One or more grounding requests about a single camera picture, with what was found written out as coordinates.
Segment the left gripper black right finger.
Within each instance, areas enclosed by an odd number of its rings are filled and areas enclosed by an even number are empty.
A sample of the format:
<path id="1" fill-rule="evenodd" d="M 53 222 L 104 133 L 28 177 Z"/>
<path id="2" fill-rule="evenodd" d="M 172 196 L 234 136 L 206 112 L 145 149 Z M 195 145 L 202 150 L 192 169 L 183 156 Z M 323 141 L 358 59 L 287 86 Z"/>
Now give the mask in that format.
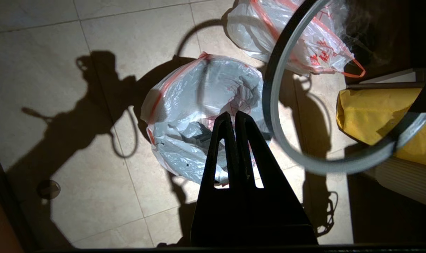
<path id="1" fill-rule="evenodd" d="M 312 224 L 253 118 L 235 118 L 245 239 L 256 245 L 317 245 Z"/>

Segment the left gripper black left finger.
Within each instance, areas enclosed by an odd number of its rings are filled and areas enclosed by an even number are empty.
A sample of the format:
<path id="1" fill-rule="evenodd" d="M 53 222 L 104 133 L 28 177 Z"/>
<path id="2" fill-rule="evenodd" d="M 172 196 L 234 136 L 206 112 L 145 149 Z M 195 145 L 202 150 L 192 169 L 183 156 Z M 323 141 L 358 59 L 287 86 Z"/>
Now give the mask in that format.
<path id="1" fill-rule="evenodd" d="M 224 141 L 225 146 L 228 189 L 216 189 L 214 187 L 221 140 Z M 225 112 L 215 120 L 206 156 L 191 226 L 191 243 L 193 246 L 222 246 L 227 244 L 227 237 L 232 232 L 234 221 L 233 208 L 235 204 L 233 201 L 239 187 L 237 179 L 238 158 L 231 116 L 228 112 Z"/>

